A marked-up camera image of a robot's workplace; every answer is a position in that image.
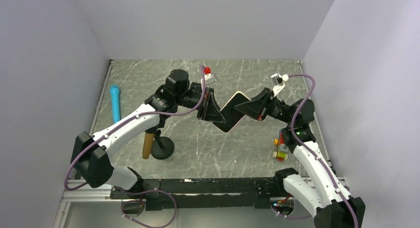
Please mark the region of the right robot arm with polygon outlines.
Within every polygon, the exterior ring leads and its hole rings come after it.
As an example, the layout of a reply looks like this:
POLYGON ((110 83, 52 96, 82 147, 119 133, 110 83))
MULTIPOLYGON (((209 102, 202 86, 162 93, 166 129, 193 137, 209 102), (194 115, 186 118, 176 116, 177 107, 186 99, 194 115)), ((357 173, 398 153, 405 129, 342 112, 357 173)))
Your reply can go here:
POLYGON ((365 204, 350 191, 327 164, 310 128, 314 121, 314 103, 308 96, 292 105, 279 101, 265 88, 257 96, 234 106, 234 109, 256 120, 266 116, 287 123, 280 137, 290 152, 304 166, 312 186, 292 169, 276 174, 273 190, 279 196, 288 193, 297 199, 313 218, 317 228, 359 228, 365 204))

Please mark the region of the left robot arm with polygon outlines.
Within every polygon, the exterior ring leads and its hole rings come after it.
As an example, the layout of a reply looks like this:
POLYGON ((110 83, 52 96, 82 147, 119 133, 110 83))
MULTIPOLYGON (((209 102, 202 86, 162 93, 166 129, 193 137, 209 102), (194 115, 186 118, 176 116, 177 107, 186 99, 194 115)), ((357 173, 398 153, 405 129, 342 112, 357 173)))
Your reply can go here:
POLYGON ((209 67, 201 66, 200 82, 190 82, 189 74, 182 69, 173 70, 154 94, 149 96, 134 112, 112 126, 89 135, 86 132, 76 137, 71 158, 71 169, 75 169, 85 184, 97 188, 104 184, 122 187, 129 198, 142 192, 140 176, 130 168, 119 168, 110 161, 110 156, 126 143, 145 132, 143 158, 151 153, 155 134, 164 127, 171 116, 183 116, 197 111, 203 121, 226 123, 221 108, 215 101, 213 88, 207 83, 215 82, 216 75, 209 67), (179 113, 178 107, 188 109, 179 113))

